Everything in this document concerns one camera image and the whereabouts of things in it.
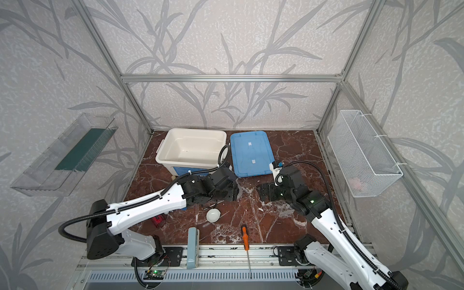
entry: white wire basket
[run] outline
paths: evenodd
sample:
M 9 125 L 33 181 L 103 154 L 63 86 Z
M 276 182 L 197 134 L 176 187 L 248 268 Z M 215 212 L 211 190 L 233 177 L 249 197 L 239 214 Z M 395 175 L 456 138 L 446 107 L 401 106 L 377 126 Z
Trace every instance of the white wire basket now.
M 403 176 L 359 110 L 341 110 L 328 139 L 353 197 L 377 196 Z

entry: marble floor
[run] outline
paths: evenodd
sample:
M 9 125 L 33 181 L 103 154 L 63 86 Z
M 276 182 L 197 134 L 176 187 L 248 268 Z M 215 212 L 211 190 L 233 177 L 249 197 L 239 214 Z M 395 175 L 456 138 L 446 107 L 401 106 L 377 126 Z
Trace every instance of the marble floor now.
M 227 142 L 230 135 L 237 132 L 226 131 Z M 276 160 L 284 161 L 286 164 L 296 160 L 312 161 L 322 168 L 330 182 L 313 131 L 266 133 Z M 155 161 L 156 149 L 166 134 L 167 131 L 154 132 L 125 200 L 164 189 L 171 181 L 168 170 Z M 305 164 L 296 166 L 301 170 L 309 188 L 326 194 L 324 183 L 315 169 Z M 157 235 L 165 245 L 186 244 L 188 228 L 195 226 L 200 230 L 201 244 L 240 244 L 243 242 L 240 226 L 246 224 L 251 244 L 293 243 L 306 233 L 310 233 L 321 243 L 328 242 L 311 223 L 294 212 L 284 201 L 260 201 L 256 185 L 272 182 L 271 174 L 239 178 L 237 182 L 240 186 L 238 201 L 219 203 L 216 208 L 221 211 L 221 217 L 214 224 L 206 220 L 207 210 L 203 210 L 200 205 L 194 205 L 187 210 L 170 212 L 166 224 L 161 228 L 156 228 L 151 220 L 146 220 L 133 226 L 131 230 L 144 235 Z M 337 200 L 336 203 L 338 212 L 341 213 Z

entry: leaf patterned wallpaper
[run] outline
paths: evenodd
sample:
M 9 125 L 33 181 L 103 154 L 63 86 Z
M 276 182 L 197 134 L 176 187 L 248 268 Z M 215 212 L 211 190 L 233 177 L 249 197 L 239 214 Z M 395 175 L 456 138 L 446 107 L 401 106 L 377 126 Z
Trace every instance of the leaf patterned wallpaper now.
M 92 202 L 121 200 L 149 140 L 71 3 L 0 3 L 0 288 L 66 288 L 85 245 L 58 226 Z M 83 112 L 119 127 L 68 197 L 28 197 L 10 188 Z M 84 224 L 73 232 L 85 235 Z
M 342 71 L 371 1 L 85 0 L 122 73 Z
M 334 87 L 333 83 L 137 83 L 132 91 L 154 129 L 312 129 Z M 255 91 L 255 97 L 247 97 L 247 91 Z
M 371 0 L 85 3 L 123 74 L 337 74 Z M 154 129 L 314 129 L 334 87 L 131 84 Z
M 464 237 L 462 27 L 462 0 L 385 5 L 348 81 Z M 346 97 L 334 111 L 343 109 L 352 109 Z M 325 137 L 330 128 L 328 122 Z M 392 270 L 404 271 L 414 289 L 464 289 L 464 278 L 401 181 L 376 198 L 353 199 L 344 191 L 362 238 Z

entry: handle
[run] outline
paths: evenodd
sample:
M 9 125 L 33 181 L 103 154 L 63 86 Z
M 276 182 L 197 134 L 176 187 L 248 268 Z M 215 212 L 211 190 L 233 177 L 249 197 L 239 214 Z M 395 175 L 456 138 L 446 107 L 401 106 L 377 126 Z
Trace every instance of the handle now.
M 158 151 L 161 149 L 161 146 L 163 145 L 163 143 L 164 143 L 164 139 L 161 140 L 161 143 L 160 143 L 160 145 L 158 146 L 158 149 L 156 150 L 156 153 L 157 153 L 157 154 L 158 154 Z
M 246 226 L 242 226 L 242 236 L 243 236 L 243 245 L 245 246 L 245 251 L 250 249 L 250 245 L 248 244 L 248 234 L 246 233 Z

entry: metal frame bar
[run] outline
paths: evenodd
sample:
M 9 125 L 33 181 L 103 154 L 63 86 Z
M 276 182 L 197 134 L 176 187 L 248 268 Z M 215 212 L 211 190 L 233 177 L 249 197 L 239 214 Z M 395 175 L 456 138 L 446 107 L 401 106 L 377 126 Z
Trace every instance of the metal frame bar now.
M 359 32 L 358 38 L 356 39 L 353 49 L 348 57 L 347 63 L 345 64 L 345 68 L 342 70 L 343 80 L 346 80 L 348 74 L 350 73 L 351 69 L 353 68 L 356 59 L 358 58 L 359 54 L 361 53 L 362 48 L 364 47 L 369 34 L 372 31 L 378 17 L 380 16 L 380 12 L 382 10 L 383 5 L 385 4 L 386 0 L 373 0 L 369 12 L 367 14 L 366 20 L 364 21 L 364 25 Z
M 163 247 L 182 247 L 182 258 L 179 268 L 185 269 L 187 263 L 187 245 L 163 245 Z M 293 244 L 252 244 L 250 245 L 249 256 L 253 268 L 257 269 L 307 269 L 312 265 L 307 266 L 279 266 L 279 257 L 275 256 L 274 248 L 277 246 L 293 246 Z M 322 244 L 324 248 L 328 248 L 328 244 Z M 371 243 L 363 244 L 367 250 L 377 256 L 374 247 Z M 337 257 L 340 257 L 337 249 L 332 252 Z M 241 245 L 237 244 L 201 244 L 199 245 L 199 259 L 197 269 L 248 269 L 248 258 L 246 251 Z M 83 256 L 77 264 L 76 270 L 126 270 L 130 268 L 132 256 L 124 256 L 111 254 L 107 257 L 88 260 Z M 140 270 L 146 270 L 148 267 L 139 267 Z M 152 267 L 156 270 L 165 270 L 166 267 Z
M 361 110 L 364 114 L 370 114 L 369 109 L 363 101 L 361 101 L 358 94 L 349 83 L 342 81 L 341 89 L 356 109 Z M 365 115 L 365 117 L 371 123 L 377 134 L 386 135 L 383 128 L 372 115 Z M 385 136 L 383 141 L 386 148 L 390 151 L 397 162 L 407 163 L 390 138 Z M 412 199 L 416 202 L 417 207 L 422 212 L 425 219 L 434 229 L 438 239 L 441 241 L 461 273 L 464 275 L 464 241 L 460 238 L 445 214 L 443 214 L 437 203 L 432 199 L 428 191 L 422 185 L 412 168 L 409 165 L 400 166 L 403 170 L 403 184 Z
M 279 82 L 279 83 L 337 83 L 341 75 L 121 75 L 125 83 L 178 82 Z
M 116 64 L 116 61 L 112 57 L 110 50 L 108 49 L 107 45 L 105 44 L 103 37 L 101 36 L 100 32 L 97 29 L 95 22 L 93 21 L 89 10 L 84 4 L 84 0 L 71 0 L 76 9 L 76 13 L 81 19 L 84 27 L 87 29 L 87 32 L 90 34 L 90 37 L 95 42 L 98 50 L 101 52 L 106 64 L 110 68 L 110 71 L 113 73 L 118 85 L 121 87 L 122 92 L 125 94 L 126 98 L 129 100 L 130 105 L 134 108 L 136 114 L 141 119 L 143 125 L 147 128 L 149 133 L 152 133 L 151 125 L 148 122 L 147 117 L 143 113 L 142 109 L 140 108 L 137 100 L 135 99 L 132 91 L 129 87 L 121 80 L 121 72 Z
M 371 7 L 369 9 L 369 12 L 367 13 L 366 20 L 364 21 L 364 24 L 361 28 L 361 31 L 359 32 L 358 38 L 354 42 L 353 48 L 350 52 L 350 55 L 348 57 L 348 60 L 345 64 L 345 67 L 342 70 L 342 79 L 341 80 L 346 80 L 351 69 L 353 68 L 354 63 L 356 62 L 356 59 L 358 58 L 362 48 L 364 47 L 367 38 L 369 37 L 370 32 L 372 31 L 372 28 L 374 27 L 378 17 L 380 16 L 380 12 L 382 10 L 383 5 L 385 4 L 386 0 L 374 0 L 372 1 Z M 327 118 L 329 117 L 330 112 L 332 111 L 333 107 L 338 101 L 338 97 L 340 96 L 340 86 L 337 84 L 337 87 L 335 88 L 335 91 L 332 95 L 332 98 L 327 105 L 327 108 L 325 109 L 324 115 L 322 116 L 322 120 L 319 123 L 319 126 L 317 127 L 317 132 L 320 132 L 327 121 Z

